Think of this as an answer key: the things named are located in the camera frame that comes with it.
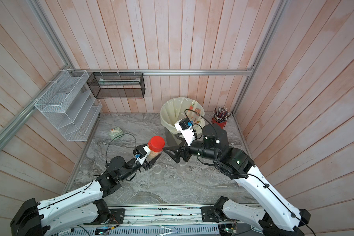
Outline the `wide oatmeal jar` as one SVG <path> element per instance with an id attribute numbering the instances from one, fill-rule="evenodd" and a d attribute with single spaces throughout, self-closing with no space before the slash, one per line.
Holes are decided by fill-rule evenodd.
<path id="1" fill-rule="evenodd" d="M 181 161 L 179 164 L 178 164 L 179 167 L 186 167 L 187 166 L 187 162 L 184 162 L 184 161 Z"/>

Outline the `red lidded oatmeal jar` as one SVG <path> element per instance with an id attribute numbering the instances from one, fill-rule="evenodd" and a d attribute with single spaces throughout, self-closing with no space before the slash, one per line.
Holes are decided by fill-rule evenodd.
<path id="1" fill-rule="evenodd" d="M 163 152 L 165 140 L 161 136 L 153 136 L 149 140 L 147 146 L 150 149 L 150 154 L 147 156 L 147 160 L 151 161 Z"/>

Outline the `small oatmeal jar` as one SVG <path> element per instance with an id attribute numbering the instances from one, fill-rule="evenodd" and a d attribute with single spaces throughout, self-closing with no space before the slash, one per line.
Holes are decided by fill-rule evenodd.
<path id="1" fill-rule="evenodd" d="M 161 165 L 155 164 L 155 165 L 152 167 L 152 172 L 153 172 L 154 175 L 160 176 L 161 173 L 162 173 L 162 167 L 161 167 Z"/>

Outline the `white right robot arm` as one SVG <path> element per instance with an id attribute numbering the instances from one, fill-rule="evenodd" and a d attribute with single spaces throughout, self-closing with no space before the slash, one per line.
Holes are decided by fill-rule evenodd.
<path id="1" fill-rule="evenodd" d="M 311 214 L 290 204 L 263 176 L 254 161 L 241 149 L 229 145 L 227 132 L 217 124 L 202 128 L 202 140 L 196 138 L 193 123 L 187 119 L 175 123 L 184 141 L 163 150 L 176 162 L 187 162 L 191 156 L 211 160 L 223 175 L 247 190 L 260 204 L 250 207 L 220 197 L 210 218 L 219 223 L 236 220 L 257 229 L 265 236 L 303 236 Z"/>

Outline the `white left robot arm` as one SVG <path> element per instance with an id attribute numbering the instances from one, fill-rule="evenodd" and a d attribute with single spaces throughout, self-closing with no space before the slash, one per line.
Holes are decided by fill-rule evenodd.
<path id="1" fill-rule="evenodd" d="M 50 236 L 80 224 L 104 224 L 113 220 L 104 198 L 121 188 L 121 182 L 137 171 L 148 170 L 156 162 L 144 158 L 140 163 L 133 158 L 125 162 L 116 156 L 98 177 L 74 191 L 37 202 L 25 201 L 10 223 L 14 236 Z"/>

